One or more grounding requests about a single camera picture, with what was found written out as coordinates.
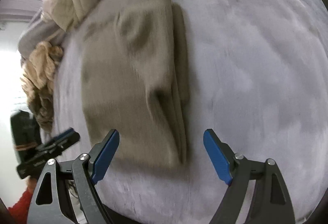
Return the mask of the red sleeve forearm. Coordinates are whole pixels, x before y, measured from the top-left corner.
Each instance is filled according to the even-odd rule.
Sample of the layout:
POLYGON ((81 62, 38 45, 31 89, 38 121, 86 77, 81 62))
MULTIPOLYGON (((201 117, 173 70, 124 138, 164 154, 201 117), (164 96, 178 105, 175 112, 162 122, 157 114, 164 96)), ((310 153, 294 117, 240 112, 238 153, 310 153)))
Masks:
POLYGON ((20 199, 12 207, 8 208, 9 213, 13 217, 15 223, 26 224, 30 203, 32 200, 33 192, 30 188, 26 188, 20 199))

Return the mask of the person's left hand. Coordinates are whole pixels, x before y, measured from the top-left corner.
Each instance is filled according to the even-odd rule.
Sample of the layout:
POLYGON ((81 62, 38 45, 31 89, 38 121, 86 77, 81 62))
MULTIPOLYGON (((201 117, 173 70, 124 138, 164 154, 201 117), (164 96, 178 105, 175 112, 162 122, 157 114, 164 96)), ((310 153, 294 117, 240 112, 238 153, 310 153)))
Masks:
POLYGON ((29 193, 33 194, 34 190, 36 188, 37 185, 37 179, 33 178, 33 177, 28 177, 26 183, 27 183, 27 190, 29 193))

